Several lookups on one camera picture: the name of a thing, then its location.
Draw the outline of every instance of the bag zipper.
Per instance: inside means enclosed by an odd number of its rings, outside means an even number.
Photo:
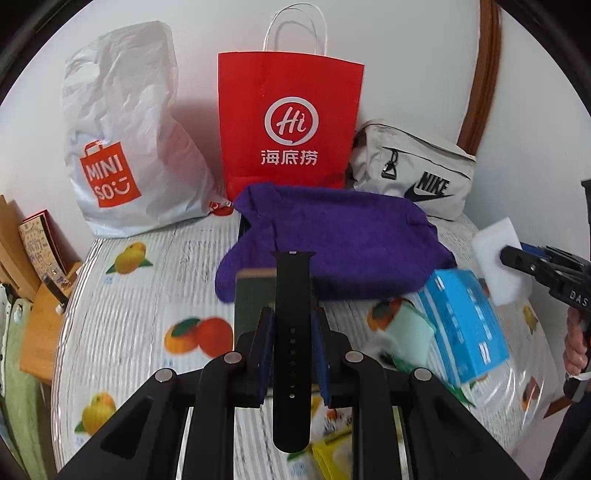
[[[443,165],[440,165],[439,163],[436,163],[436,162],[434,162],[433,160],[430,160],[430,159],[428,159],[428,158],[422,157],[421,155],[417,155],[416,153],[405,152],[404,150],[399,150],[398,148],[396,148],[396,149],[394,149],[394,150],[396,150],[396,151],[397,151],[397,152],[399,152],[399,153],[406,153],[406,155],[412,155],[413,157],[422,158],[423,160],[427,160],[428,162],[431,162],[433,165],[437,165],[438,167],[445,168],[446,170],[449,170],[449,171],[452,171],[452,172],[454,172],[454,173],[457,173],[458,175],[461,175],[462,177],[464,177],[464,178],[466,178],[466,179],[468,179],[468,180],[472,181],[472,179],[471,179],[471,178],[470,178],[468,175],[466,175],[465,173],[463,173],[463,172],[461,172],[461,171],[454,170],[454,169],[452,169],[452,168],[447,168],[447,167],[444,167]]]
[[[374,125],[374,126],[377,126],[377,127],[388,127],[388,128],[393,128],[393,129],[395,129],[395,130],[398,130],[399,132],[402,132],[402,133],[404,133],[404,134],[407,134],[409,137],[413,137],[415,140],[417,140],[417,141],[419,141],[419,142],[426,143],[427,145],[429,145],[429,146],[431,146],[431,147],[433,147],[433,148],[436,148],[436,149],[438,149],[438,150],[441,150],[441,151],[444,151],[444,152],[447,152],[447,153],[451,153],[452,155],[455,155],[455,156],[457,156],[457,157],[462,157],[462,158],[463,158],[465,161],[471,161],[472,163],[476,163],[476,161],[475,161],[475,160],[472,160],[471,158],[464,157],[463,155],[459,154],[458,152],[453,152],[453,151],[451,151],[451,150],[448,150],[447,148],[440,147],[439,145],[433,144],[433,143],[431,143],[431,142],[429,142],[429,141],[425,140],[424,138],[419,138],[419,137],[416,137],[416,136],[415,136],[415,135],[413,135],[412,133],[409,133],[409,132],[407,132],[407,131],[405,131],[405,130],[402,130],[401,128],[398,128],[398,127],[393,127],[392,125],[387,125],[387,124],[366,124],[366,125],[364,125],[364,126],[363,126],[363,129],[365,130],[367,127],[371,127],[371,126],[373,126],[373,125]]]

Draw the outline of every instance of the person's hand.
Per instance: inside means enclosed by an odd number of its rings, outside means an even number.
[[[566,371],[571,375],[579,375],[581,371],[587,366],[587,348],[581,330],[581,314],[577,309],[569,307],[566,325],[568,333],[564,337],[564,353],[562,359]]]

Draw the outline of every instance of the fruit-patterned tablecloth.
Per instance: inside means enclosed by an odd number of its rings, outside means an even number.
[[[94,242],[64,315],[57,351],[51,403],[58,468],[157,369],[171,367],[183,373],[203,368],[231,349],[234,306],[217,299],[214,280],[221,259],[237,241],[240,216],[229,209],[218,214],[132,239]],[[479,276],[470,248],[476,228],[470,220],[462,216],[456,222],[431,221],[458,266]],[[353,348],[363,350],[372,335],[368,316],[384,301],[388,299],[322,306],[331,328],[347,334]],[[511,453],[534,416],[545,411],[558,376],[531,306],[506,306],[497,314],[510,361],[480,381],[463,385],[456,395]],[[436,345],[429,368],[443,375]],[[327,439],[346,428],[350,412],[330,411],[314,402],[312,411],[319,443],[288,455],[272,444],[272,399],[259,410],[237,409],[234,477],[321,479],[313,455],[340,455],[341,464],[347,463],[346,438],[338,438],[338,452],[330,450],[336,444]]]

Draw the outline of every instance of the white sponge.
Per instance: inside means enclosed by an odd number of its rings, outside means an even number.
[[[524,300],[531,295],[532,278],[501,263],[501,250],[507,245],[521,249],[509,218],[481,230],[472,239],[476,261],[495,305]]]

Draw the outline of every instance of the brown wooden trim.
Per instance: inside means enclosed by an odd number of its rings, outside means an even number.
[[[480,0],[480,41],[468,110],[457,144],[475,155],[484,133],[495,93],[501,58],[500,10],[495,0]]]
[[[554,400],[550,406],[548,407],[548,410],[546,410],[546,413],[544,414],[544,418],[546,417],[550,417],[550,415],[554,415],[556,412],[566,408],[566,407],[570,407],[572,405],[573,401],[569,398],[566,397],[560,397],[558,400]]]

